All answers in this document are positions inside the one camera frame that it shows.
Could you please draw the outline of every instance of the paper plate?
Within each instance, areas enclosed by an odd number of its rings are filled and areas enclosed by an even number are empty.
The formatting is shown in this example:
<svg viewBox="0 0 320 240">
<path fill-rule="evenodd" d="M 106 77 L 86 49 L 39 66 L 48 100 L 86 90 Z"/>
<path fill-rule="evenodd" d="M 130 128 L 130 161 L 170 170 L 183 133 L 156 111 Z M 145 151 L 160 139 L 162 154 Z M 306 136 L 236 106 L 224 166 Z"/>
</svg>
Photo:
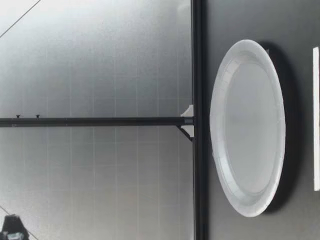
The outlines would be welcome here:
<svg viewBox="0 0 320 240">
<path fill-rule="evenodd" d="M 210 134 L 230 204 L 246 217 L 261 214 L 279 184 L 286 122 L 276 69 L 255 41 L 237 42 L 222 60 L 211 99 Z"/>
</svg>

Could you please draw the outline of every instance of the black metal rod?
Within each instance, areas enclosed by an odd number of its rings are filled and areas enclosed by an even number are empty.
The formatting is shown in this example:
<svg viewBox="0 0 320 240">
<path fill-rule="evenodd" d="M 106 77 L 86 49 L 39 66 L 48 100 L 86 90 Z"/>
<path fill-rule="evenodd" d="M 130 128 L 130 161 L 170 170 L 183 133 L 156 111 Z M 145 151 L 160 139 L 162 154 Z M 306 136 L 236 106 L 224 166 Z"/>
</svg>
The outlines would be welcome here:
<svg viewBox="0 0 320 240">
<path fill-rule="evenodd" d="M 202 0 L 191 0 L 192 19 L 192 96 L 194 109 L 193 138 L 193 191 L 194 191 L 194 239 L 208 239 L 208 194 L 206 160 L 204 152 L 203 86 L 202 86 Z"/>
<path fill-rule="evenodd" d="M 193 117 L 0 118 L 0 128 L 183 125 L 193 125 Z"/>
</svg>

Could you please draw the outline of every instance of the metal bracket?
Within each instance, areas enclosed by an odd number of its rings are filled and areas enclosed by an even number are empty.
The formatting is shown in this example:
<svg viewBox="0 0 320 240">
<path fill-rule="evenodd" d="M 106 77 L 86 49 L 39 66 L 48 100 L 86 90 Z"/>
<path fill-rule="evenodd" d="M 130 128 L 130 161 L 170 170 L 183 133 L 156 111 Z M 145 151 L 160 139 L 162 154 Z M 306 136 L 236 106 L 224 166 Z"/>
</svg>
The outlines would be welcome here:
<svg viewBox="0 0 320 240">
<path fill-rule="evenodd" d="M 189 105 L 187 110 L 181 114 L 181 117 L 193 117 L 194 116 L 194 105 Z M 191 140 L 195 137 L 195 126 L 194 125 L 182 125 L 180 130 L 184 135 L 188 135 L 187 137 Z"/>
</svg>

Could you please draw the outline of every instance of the black object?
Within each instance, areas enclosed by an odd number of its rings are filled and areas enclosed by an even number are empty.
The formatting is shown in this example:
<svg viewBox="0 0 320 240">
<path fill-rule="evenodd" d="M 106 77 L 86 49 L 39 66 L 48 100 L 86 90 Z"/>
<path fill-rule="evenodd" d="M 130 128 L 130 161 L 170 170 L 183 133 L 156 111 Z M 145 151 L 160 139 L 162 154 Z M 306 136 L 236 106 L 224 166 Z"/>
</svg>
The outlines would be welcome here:
<svg viewBox="0 0 320 240">
<path fill-rule="evenodd" d="M 206 124 L 203 109 L 203 71 L 202 71 L 202 0 L 191 1 L 192 18 L 192 97 L 194 109 L 193 138 L 193 196 L 194 196 L 194 239 L 206 240 L 208 237 L 208 168 L 207 145 L 204 142 Z"/>
<path fill-rule="evenodd" d="M 29 233 L 18 215 L 7 215 L 4 217 L 0 240 L 29 240 Z"/>
<path fill-rule="evenodd" d="M 61 117 L 0 118 L 7 127 L 94 127 L 94 126 L 183 126 L 193 125 L 193 117 Z"/>
</svg>

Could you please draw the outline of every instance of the glass panel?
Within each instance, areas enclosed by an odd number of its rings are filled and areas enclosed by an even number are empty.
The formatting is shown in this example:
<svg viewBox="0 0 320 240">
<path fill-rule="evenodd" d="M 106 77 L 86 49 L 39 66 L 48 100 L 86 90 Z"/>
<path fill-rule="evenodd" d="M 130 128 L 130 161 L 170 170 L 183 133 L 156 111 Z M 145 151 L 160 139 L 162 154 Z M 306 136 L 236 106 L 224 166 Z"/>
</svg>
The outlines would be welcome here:
<svg viewBox="0 0 320 240">
<path fill-rule="evenodd" d="M 0 55 L 0 118 L 172 117 L 192 102 L 187 0 L 41 1 Z M 0 205 L 40 240 L 190 240 L 192 156 L 176 127 L 0 128 Z"/>
<path fill-rule="evenodd" d="M 0 55 L 0 117 L 179 116 L 192 103 L 190 0 L 43 1 Z"/>
</svg>

